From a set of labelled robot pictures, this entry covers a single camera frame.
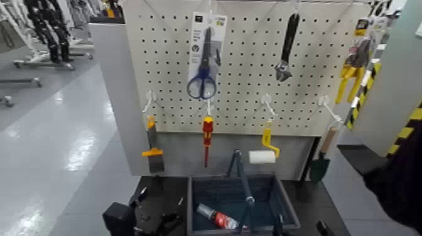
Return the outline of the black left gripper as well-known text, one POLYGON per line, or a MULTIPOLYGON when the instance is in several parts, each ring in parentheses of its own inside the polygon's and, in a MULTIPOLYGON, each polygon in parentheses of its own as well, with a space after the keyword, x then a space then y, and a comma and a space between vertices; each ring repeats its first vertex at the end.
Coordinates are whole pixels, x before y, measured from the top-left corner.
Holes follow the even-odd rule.
POLYGON ((129 206, 135 209, 136 226, 135 235, 169 235, 183 221, 183 202, 181 197, 173 213, 164 212, 154 208, 152 212, 140 206, 141 202, 148 197, 148 188, 144 187, 129 201, 129 206))

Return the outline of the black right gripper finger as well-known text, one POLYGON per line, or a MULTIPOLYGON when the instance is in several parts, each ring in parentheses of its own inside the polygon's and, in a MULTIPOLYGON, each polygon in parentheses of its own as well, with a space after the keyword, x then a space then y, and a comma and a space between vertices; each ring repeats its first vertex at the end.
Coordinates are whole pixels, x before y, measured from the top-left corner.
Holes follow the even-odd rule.
POLYGON ((274 218, 273 236, 285 236, 284 221, 282 214, 277 214, 274 218))
POLYGON ((334 232, 323 220, 319 220, 316 223, 316 229, 320 236, 335 236, 334 232))

